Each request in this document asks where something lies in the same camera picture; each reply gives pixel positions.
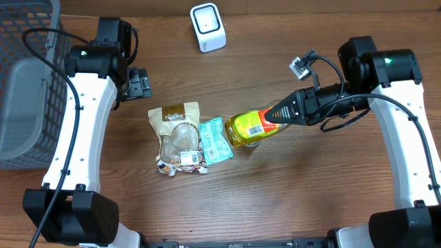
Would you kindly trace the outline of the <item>yellow dish soap bottle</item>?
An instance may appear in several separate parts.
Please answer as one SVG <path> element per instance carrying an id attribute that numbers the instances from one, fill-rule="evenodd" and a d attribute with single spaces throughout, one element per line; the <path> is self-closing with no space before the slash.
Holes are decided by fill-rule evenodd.
<path id="1" fill-rule="evenodd" d="M 289 127 L 289 124 L 266 121 L 264 114 L 269 110 L 267 105 L 237 114 L 225 122 L 225 133 L 232 146 L 240 147 L 246 143 L 260 142 Z"/>

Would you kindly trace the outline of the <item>brown snack pouch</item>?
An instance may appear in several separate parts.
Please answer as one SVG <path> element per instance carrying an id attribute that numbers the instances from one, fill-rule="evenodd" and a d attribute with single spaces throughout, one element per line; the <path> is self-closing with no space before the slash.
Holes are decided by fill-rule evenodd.
<path id="1" fill-rule="evenodd" d="M 176 172 L 207 173 L 197 102 L 158 107 L 148 111 L 148 118 L 158 137 L 156 166 L 160 173 L 168 176 Z"/>

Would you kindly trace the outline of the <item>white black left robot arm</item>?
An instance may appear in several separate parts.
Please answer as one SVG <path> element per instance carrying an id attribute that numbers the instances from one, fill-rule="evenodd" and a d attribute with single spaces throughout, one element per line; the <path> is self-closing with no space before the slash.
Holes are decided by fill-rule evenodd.
<path id="1" fill-rule="evenodd" d="M 147 247 L 142 233 L 119 220 L 119 206 L 101 195 L 99 164 L 107 120 L 130 86 L 124 51 L 76 45 L 61 76 L 68 84 L 61 132 L 40 189 L 27 189 L 23 209 L 46 241 L 80 247 Z"/>

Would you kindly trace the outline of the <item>green tissue canister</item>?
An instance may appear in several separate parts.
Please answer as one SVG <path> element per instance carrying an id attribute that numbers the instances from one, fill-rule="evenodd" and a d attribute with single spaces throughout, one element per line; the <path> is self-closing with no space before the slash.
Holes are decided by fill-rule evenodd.
<path id="1" fill-rule="evenodd" d="M 244 144 L 245 147 L 257 147 L 259 145 L 259 141 L 253 142 L 253 143 L 246 143 Z"/>

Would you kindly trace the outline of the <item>teal snack packet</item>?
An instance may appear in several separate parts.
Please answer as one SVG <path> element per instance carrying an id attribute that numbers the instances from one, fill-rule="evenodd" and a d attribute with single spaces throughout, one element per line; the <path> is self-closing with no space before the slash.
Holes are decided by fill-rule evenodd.
<path id="1" fill-rule="evenodd" d="M 207 166 L 234 157 L 224 137 L 223 120 L 221 117 L 200 123 L 199 132 Z"/>

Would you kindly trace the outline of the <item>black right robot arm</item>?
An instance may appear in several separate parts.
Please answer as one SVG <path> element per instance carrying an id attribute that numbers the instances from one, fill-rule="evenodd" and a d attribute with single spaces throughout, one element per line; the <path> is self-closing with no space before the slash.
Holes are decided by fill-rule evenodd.
<path id="1" fill-rule="evenodd" d="M 338 50 L 340 83 L 297 90 L 271 108 L 267 121 L 319 125 L 332 117 L 373 112 L 393 174 L 395 209 L 324 238 L 295 238 L 295 247 L 439 247 L 440 157 L 424 108 L 422 73 L 409 49 L 379 51 L 369 36 Z"/>

